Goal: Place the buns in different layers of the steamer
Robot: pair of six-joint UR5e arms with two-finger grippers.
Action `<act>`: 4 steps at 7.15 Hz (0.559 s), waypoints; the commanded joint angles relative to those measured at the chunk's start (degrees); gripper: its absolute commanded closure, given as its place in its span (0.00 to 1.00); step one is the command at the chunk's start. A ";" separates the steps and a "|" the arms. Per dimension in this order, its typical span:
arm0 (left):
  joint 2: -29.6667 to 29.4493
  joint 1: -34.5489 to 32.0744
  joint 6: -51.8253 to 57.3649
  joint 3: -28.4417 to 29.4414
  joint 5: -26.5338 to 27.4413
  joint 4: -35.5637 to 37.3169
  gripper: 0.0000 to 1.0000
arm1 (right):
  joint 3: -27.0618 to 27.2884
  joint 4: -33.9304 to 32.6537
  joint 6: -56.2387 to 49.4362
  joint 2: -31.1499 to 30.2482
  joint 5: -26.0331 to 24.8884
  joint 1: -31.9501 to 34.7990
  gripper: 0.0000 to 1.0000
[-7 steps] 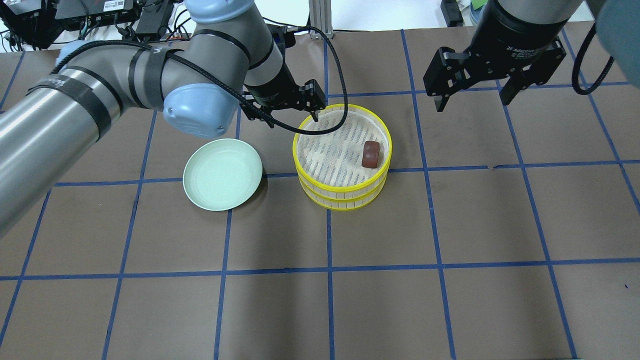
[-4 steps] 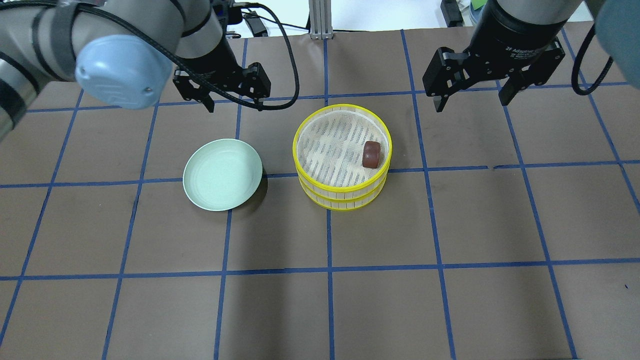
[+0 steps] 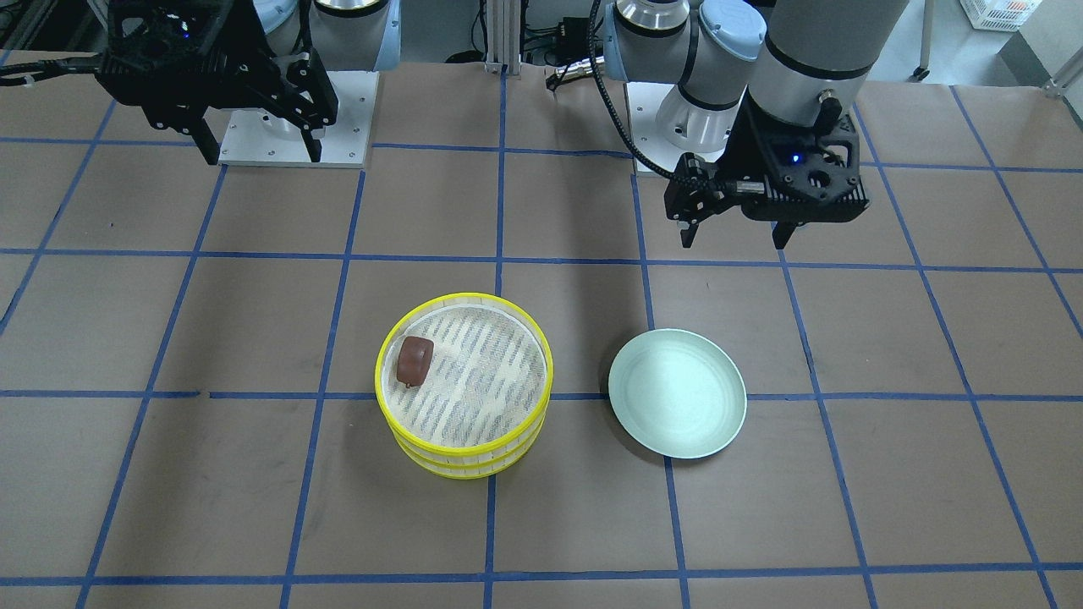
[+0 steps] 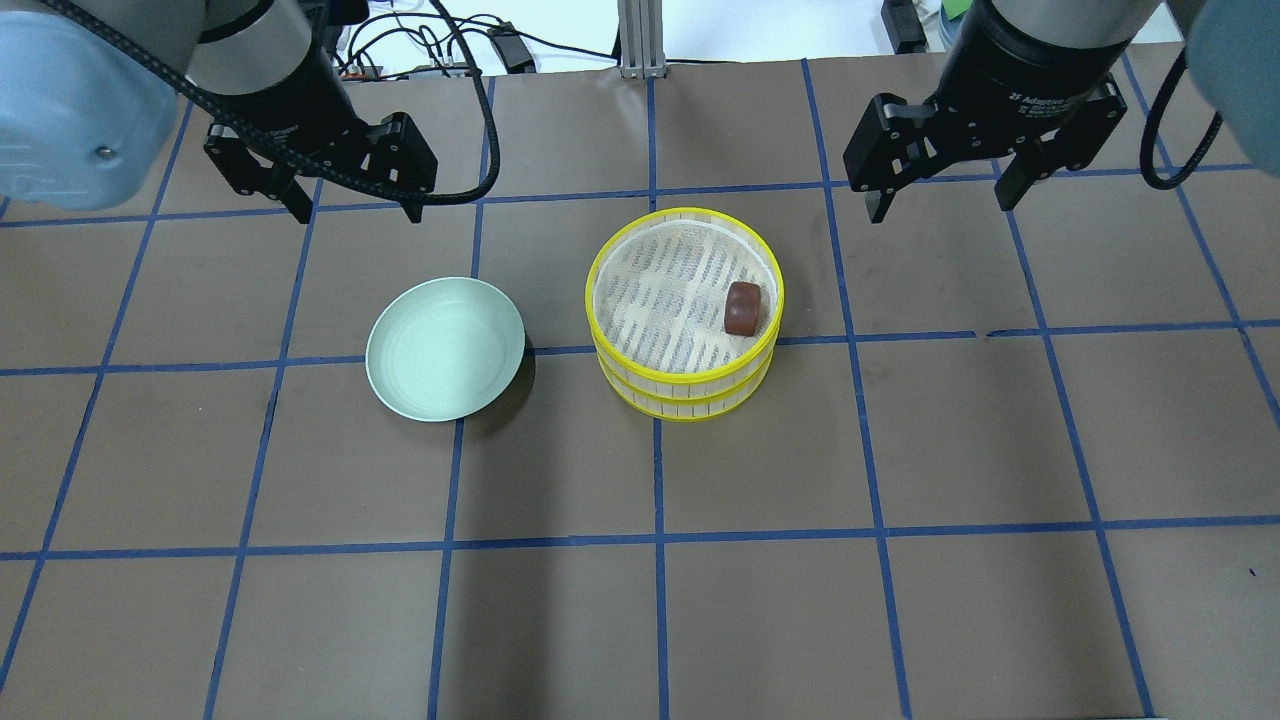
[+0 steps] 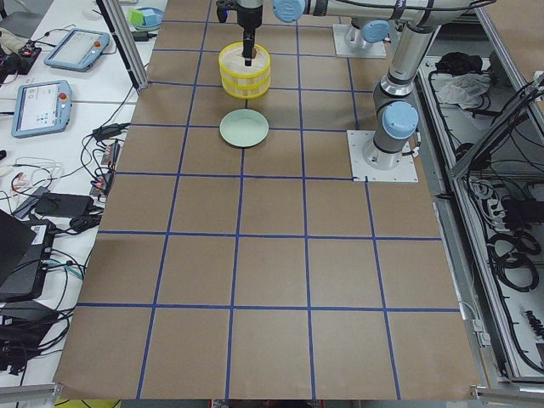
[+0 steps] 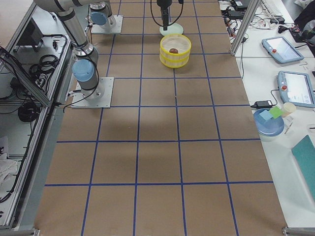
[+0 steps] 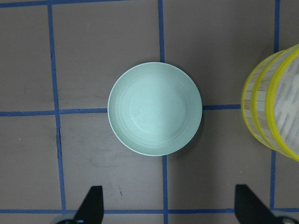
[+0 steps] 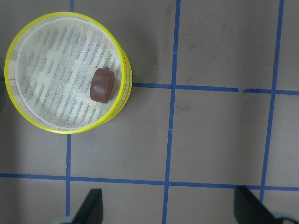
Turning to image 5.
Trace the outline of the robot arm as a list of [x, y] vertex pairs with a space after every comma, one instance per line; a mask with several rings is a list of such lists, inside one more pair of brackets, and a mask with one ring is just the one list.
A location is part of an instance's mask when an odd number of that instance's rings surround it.
[[393, 77], [412, 77], [426, 55], [434, 31], [466, 11], [491, 5], [491, 1], [273, 1], [275, 17], [292, 23], [301, 16], [342, 16], [369, 20], [394, 20], [407, 25], [390, 66]]
[[396, 167], [408, 139], [417, 130], [419, 114], [409, 101], [414, 78], [438, 27], [405, 24], [387, 73], [373, 91], [377, 129], [370, 144], [370, 164], [379, 170]]

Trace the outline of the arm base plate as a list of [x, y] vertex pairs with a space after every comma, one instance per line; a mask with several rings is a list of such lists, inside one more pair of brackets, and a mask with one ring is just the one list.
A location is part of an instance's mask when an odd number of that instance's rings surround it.
[[361, 28], [335, 24], [332, 32], [337, 57], [385, 59], [387, 56], [384, 39], [389, 25], [385, 20], [373, 20]]
[[418, 182], [415, 160], [408, 141], [399, 152], [390, 154], [374, 145], [374, 131], [348, 130], [348, 151], [352, 179], [356, 182]]

